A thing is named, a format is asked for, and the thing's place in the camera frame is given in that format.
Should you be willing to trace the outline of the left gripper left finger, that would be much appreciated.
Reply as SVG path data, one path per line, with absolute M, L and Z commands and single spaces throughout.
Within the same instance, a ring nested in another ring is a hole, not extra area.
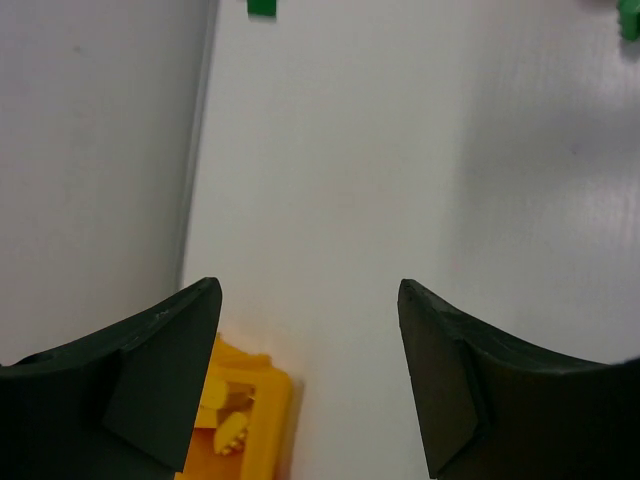
M 186 464 L 222 290 L 159 304 L 1 370 L 5 479 L 171 479 Z

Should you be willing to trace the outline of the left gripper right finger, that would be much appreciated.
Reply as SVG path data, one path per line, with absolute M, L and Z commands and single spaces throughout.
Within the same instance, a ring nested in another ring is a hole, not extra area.
M 431 478 L 638 477 L 637 360 L 539 347 L 410 279 L 397 308 Z

